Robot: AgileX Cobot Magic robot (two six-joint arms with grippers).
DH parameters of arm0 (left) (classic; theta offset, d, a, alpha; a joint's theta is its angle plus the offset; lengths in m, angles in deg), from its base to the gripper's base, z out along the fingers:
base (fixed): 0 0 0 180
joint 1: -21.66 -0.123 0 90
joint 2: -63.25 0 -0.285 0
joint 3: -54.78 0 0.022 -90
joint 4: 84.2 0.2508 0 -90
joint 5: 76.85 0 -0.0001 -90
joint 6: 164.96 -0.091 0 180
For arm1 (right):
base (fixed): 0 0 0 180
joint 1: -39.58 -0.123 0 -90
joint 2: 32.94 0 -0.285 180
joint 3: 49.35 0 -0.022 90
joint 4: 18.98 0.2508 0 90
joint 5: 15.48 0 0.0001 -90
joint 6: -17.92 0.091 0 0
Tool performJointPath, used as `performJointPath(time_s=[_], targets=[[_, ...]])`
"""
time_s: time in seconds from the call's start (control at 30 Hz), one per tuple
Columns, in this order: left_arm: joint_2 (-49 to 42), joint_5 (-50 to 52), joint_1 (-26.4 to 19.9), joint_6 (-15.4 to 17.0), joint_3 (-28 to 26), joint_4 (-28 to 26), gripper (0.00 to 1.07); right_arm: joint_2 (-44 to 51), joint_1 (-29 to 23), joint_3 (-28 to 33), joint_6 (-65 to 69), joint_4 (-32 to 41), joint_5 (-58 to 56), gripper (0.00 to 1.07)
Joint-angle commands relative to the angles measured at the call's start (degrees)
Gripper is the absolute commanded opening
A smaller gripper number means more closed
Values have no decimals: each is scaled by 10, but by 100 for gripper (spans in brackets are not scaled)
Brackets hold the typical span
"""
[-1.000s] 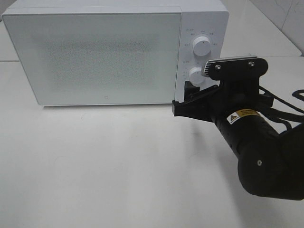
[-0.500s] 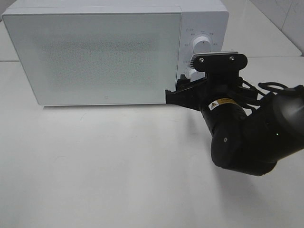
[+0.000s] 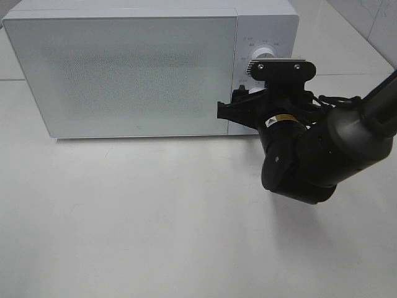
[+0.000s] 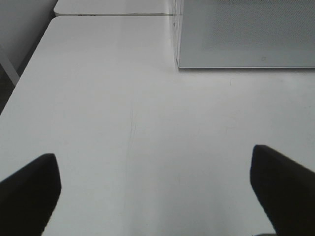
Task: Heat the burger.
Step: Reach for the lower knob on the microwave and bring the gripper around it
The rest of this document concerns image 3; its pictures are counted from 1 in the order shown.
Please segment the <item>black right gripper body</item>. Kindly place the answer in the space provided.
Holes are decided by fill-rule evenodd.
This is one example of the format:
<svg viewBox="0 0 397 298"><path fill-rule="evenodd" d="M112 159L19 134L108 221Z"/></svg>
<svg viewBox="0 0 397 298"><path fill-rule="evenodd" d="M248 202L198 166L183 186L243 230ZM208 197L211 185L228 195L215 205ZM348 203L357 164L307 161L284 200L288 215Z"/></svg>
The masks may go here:
<svg viewBox="0 0 397 298"><path fill-rule="evenodd" d="M305 82L266 82L266 87L250 93L241 84L231 95L229 104L217 103L216 116L257 130L273 116L289 114L304 127L319 121L319 106L314 104L314 94L305 89Z"/></svg>

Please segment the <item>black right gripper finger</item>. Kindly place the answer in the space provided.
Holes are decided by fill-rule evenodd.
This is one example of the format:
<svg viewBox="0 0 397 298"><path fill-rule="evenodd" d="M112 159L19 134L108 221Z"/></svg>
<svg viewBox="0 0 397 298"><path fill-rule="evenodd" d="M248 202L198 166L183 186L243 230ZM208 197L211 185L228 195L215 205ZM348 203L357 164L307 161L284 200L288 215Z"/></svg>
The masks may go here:
<svg viewBox="0 0 397 298"><path fill-rule="evenodd" d="M299 58L255 58L246 73L256 81L307 82L316 74L315 65Z"/></svg>

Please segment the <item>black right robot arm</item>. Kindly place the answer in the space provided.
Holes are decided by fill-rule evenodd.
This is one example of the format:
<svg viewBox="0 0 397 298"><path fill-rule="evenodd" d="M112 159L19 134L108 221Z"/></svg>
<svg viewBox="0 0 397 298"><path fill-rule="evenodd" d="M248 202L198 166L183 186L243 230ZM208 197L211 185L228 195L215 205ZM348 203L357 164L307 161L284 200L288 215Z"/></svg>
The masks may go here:
<svg viewBox="0 0 397 298"><path fill-rule="evenodd" d="M328 200L345 179L384 160L396 135L396 75L365 97L315 96L305 89L316 67L293 58L256 58L248 75L264 83L240 86L219 119L257 130L265 154L261 183L307 204Z"/></svg>

